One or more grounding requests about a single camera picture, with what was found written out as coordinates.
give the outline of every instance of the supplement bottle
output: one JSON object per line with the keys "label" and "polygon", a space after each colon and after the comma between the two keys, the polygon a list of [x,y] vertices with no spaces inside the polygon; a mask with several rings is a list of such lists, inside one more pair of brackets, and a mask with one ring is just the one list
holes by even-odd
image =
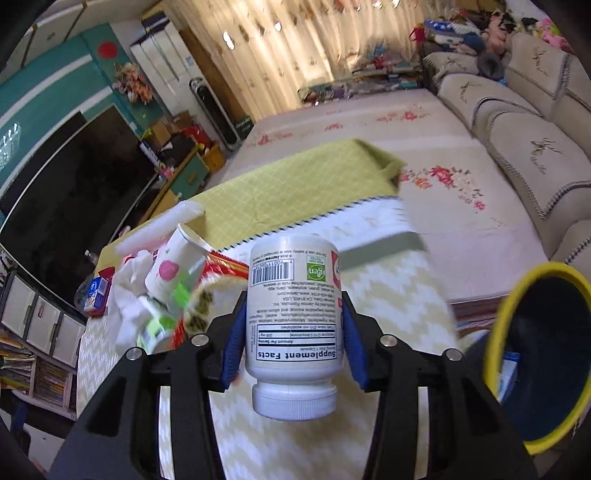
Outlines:
{"label": "supplement bottle", "polygon": [[343,369],[339,253],[313,235],[279,235],[252,249],[246,370],[254,410],[312,420],[336,409],[331,378]]}

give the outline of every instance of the cabinet drawer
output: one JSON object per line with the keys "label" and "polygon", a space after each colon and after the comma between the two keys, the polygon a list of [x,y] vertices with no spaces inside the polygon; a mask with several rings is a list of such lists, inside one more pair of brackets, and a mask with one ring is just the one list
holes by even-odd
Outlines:
{"label": "cabinet drawer", "polygon": [[13,277],[2,312],[2,323],[19,337],[25,333],[27,317],[34,300],[35,292],[20,278]]}
{"label": "cabinet drawer", "polygon": [[198,155],[195,155],[174,179],[170,189],[180,200],[189,199],[197,194],[208,173],[209,169],[205,163]]}
{"label": "cabinet drawer", "polygon": [[60,310],[43,297],[38,297],[33,308],[26,341],[42,352],[49,353],[51,340],[59,318]]}
{"label": "cabinet drawer", "polygon": [[71,367],[76,366],[78,361],[78,344],[84,333],[84,325],[64,315],[61,320],[60,329],[57,332],[56,345],[53,349],[53,358],[64,362]]}

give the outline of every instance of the pillow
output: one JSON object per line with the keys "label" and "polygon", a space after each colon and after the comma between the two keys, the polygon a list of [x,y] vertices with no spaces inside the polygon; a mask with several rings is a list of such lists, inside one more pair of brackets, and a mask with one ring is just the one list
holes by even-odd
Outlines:
{"label": "pillow", "polygon": [[569,54],[525,33],[512,38],[511,61],[505,71],[507,86],[550,119],[562,94]]}
{"label": "pillow", "polygon": [[505,171],[550,258],[568,228],[591,219],[591,164],[556,125],[501,112],[488,123],[486,148]]}
{"label": "pillow", "polygon": [[581,220],[569,228],[552,260],[571,265],[591,280],[591,220]]}
{"label": "pillow", "polygon": [[538,111],[511,89],[493,80],[455,73],[442,81],[437,96],[472,130],[480,106],[489,100],[500,100],[539,115]]}
{"label": "pillow", "polygon": [[566,93],[558,101],[552,121],[591,159],[591,80],[576,57],[571,59]]}
{"label": "pillow", "polygon": [[435,70],[435,75],[433,76],[435,85],[439,85],[442,78],[449,73],[471,73],[478,75],[476,57],[470,55],[437,51],[427,55],[424,61]]}

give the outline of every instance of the white cabinet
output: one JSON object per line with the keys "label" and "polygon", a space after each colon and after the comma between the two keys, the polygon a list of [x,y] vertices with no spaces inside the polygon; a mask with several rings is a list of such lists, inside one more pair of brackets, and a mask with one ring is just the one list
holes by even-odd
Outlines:
{"label": "white cabinet", "polygon": [[12,279],[10,292],[4,304],[2,323],[19,337],[22,337],[25,333],[27,317],[34,299],[35,291],[15,276]]}
{"label": "white cabinet", "polygon": [[84,330],[84,325],[68,317],[68,315],[64,315],[61,320],[60,330],[57,333],[53,358],[75,367],[78,361],[78,344]]}
{"label": "white cabinet", "polygon": [[60,310],[43,297],[38,297],[25,341],[42,352],[49,353],[59,318]]}

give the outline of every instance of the cardboard box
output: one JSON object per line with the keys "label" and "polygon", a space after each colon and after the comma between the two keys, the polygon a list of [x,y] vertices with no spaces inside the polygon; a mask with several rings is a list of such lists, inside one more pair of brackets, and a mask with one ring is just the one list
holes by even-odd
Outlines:
{"label": "cardboard box", "polygon": [[160,150],[160,148],[165,146],[170,140],[171,134],[166,126],[165,121],[165,118],[161,118],[156,123],[150,125],[152,135],[150,135],[146,140],[150,144],[150,147],[155,150]]}
{"label": "cardboard box", "polygon": [[188,110],[185,110],[184,112],[180,112],[177,116],[173,118],[173,124],[175,125],[175,127],[178,127],[182,130],[183,128],[187,128],[193,125],[193,117],[191,116]]}

